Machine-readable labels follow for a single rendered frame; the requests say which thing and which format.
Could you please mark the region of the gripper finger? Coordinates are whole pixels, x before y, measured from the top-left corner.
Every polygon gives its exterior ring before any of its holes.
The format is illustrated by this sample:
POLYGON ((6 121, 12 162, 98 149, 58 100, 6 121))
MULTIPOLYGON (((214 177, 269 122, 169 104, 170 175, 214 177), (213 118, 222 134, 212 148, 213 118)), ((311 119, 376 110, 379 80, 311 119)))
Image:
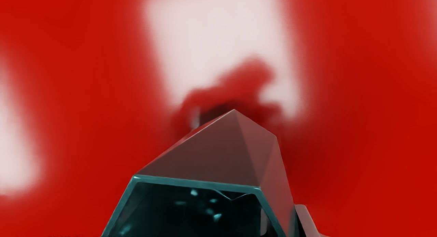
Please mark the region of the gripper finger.
POLYGON ((305 205, 295 205, 299 237, 322 237, 305 205))

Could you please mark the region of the teal faceted mug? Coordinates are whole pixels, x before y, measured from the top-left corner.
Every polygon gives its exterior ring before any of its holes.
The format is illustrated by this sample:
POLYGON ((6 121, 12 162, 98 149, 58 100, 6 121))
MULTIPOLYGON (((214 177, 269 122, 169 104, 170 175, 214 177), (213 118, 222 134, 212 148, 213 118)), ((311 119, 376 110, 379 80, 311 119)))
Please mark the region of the teal faceted mug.
POLYGON ((102 237, 302 237, 278 140, 232 110, 139 170, 102 237))

